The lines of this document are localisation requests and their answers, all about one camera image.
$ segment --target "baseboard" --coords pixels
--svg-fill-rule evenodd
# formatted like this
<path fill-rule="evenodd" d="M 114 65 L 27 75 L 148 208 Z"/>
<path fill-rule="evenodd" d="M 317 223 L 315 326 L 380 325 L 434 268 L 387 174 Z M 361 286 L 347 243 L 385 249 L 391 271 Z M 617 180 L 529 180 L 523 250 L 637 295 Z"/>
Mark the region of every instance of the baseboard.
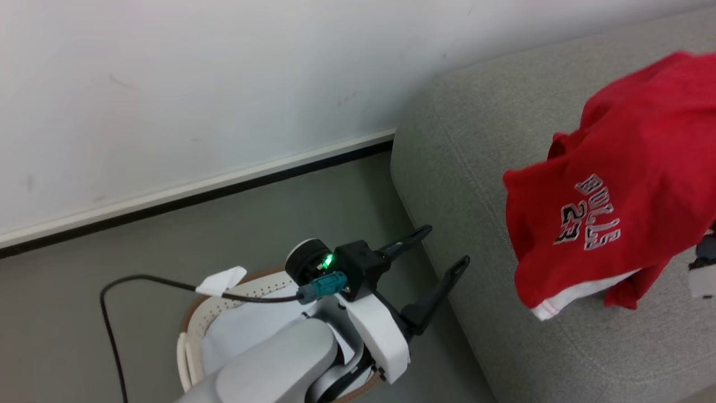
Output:
<path fill-rule="evenodd" d="M 390 150 L 395 129 L 0 234 L 0 258 Z"/>

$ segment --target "black baseboard trim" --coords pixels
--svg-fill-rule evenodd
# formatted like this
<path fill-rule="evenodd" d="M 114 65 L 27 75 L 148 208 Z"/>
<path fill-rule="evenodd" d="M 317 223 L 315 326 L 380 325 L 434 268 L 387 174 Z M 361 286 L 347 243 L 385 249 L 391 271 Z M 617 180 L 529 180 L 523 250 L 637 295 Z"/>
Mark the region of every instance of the black baseboard trim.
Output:
<path fill-rule="evenodd" d="M 241 182 L 239 184 L 206 191 L 204 193 L 195 194 L 193 196 L 188 196 L 183 199 L 159 204 L 158 206 L 148 207 L 146 209 L 137 210 L 136 212 L 122 214 L 120 216 L 109 219 L 103 219 L 102 221 L 93 222 L 91 224 L 83 225 L 81 227 L 68 229 L 66 231 L 47 235 L 45 237 L 40 237 L 35 240 L 22 242 L 17 245 L 4 247 L 0 249 L 0 259 L 20 255 L 31 250 L 36 250 L 60 242 L 73 240 L 74 238 L 83 237 L 85 235 L 93 234 L 99 231 L 104 231 L 105 229 L 119 227 L 120 225 L 129 224 L 130 222 L 139 221 L 141 219 L 154 217 L 167 212 L 173 212 L 175 210 L 183 209 L 184 207 L 193 206 L 195 204 L 209 202 L 210 200 L 218 199 L 220 197 L 229 196 L 232 194 L 237 194 L 245 190 L 254 189 L 260 186 L 272 184 L 274 182 L 283 181 L 284 179 L 289 179 L 295 176 L 307 174 L 309 172 L 318 171 L 319 169 L 325 169 L 331 166 L 340 165 L 342 163 L 365 158 L 378 153 L 384 153 L 386 151 L 392 150 L 392 148 L 393 142 L 386 141 L 384 143 L 376 144 L 374 146 L 369 146 L 366 148 L 361 148 L 360 150 L 351 151 L 349 153 L 341 154 L 339 156 L 326 158 L 320 161 L 308 163 L 306 165 L 297 166 L 296 168 L 276 172 L 275 174 L 251 179 L 245 182 Z"/>

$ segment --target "red shirt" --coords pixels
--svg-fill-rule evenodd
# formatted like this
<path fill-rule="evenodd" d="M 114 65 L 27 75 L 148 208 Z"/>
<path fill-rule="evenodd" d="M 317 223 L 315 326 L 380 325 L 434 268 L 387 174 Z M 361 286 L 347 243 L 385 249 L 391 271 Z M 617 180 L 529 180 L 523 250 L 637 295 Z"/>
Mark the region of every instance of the red shirt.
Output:
<path fill-rule="evenodd" d="M 676 53 L 600 90 L 547 161 L 503 178 L 522 302 L 544 320 L 608 288 L 605 305 L 636 309 L 714 222 L 713 161 L 716 54 Z"/>

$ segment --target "gray fabric upholstery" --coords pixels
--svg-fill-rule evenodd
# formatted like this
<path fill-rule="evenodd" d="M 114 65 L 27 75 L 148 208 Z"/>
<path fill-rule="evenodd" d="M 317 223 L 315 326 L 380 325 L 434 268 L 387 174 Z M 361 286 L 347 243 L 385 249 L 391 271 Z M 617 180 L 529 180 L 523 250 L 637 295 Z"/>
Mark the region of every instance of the gray fabric upholstery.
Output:
<path fill-rule="evenodd" d="M 672 264 L 639 309 L 578 300 L 539 322 L 517 298 L 502 175 L 545 159 L 599 88 L 677 49 L 716 48 L 716 9 L 502 57 L 440 78 L 395 137 L 392 175 L 442 274 L 467 253 L 451 296 L 496 398 L 511 402 L 675 402 L 716 381 L 716 301 L 692 300 Z"/>

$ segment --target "black cable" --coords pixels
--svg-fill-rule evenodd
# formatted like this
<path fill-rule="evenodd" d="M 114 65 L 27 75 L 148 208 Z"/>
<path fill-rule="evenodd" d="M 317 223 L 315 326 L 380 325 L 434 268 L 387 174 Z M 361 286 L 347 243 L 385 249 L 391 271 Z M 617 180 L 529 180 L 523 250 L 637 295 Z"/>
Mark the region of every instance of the black cable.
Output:
<path fill-rule="evenodd" d="M 122 401 L 124 403 L 128 403 L 127 387 L 125 385 L 125 375 L 124 375 L 124 372 L 122 372 L 122 364 L 120 363 L 120 354 L 117 351 L 117 343 L 115 342 L 115 334 L 112 332 L 112 326 L 110 325 L 110 317 L 107 315 L 107 304 L 105 304 L 105 295 L 107 294 L 107 291 L 109 291 L 115 285 L 119 285 L 122 283 L 126 283 L 127 281 L 133 281 L 133 280 L 148 280 L 148 281 L 153 281 L 155 283 L 160 283 L 163 285 L 169 285 L 170 287 L 181 288 L 182 290 L 191 291 L 193 293 L 196 292 L 196 287 L 193 285 L 179 283 L 178 281 L 167 280 L 165 278 L 156 277 L 154 275 L 146 275 L 146 274 L 128 275 L 127 277 L 117 279 L 117 280 L 112 281 L 111 283 L 107 284 L 102 289 L 102 291 L 100 291 L 100 307 L 102 307 L 102 318 L 104 318 L 104 320 L 105 320 L 105 327 L 107 328 L 107 335 L 110 337 L 110 344 L 112 345 L 112 353 L 115 355 L 115 364 L 117 365 L 117 375 L 120 377 L 120 389 L 122 390 Z M 228 300 L 250 302 L 250 303 L 284 303 L 284 302 L 289 302 L 289 301 L 295 301 L 300 298 L 299 295 L 294 295 L 292 297 L 282 297 L 282 298 L 255 298 L 255 297 L 246 297 L 244 295 L 234 295 L 234 294 L 227 294 L 227 293 L 221 294 L 221 297 L 226 298 Z"/>

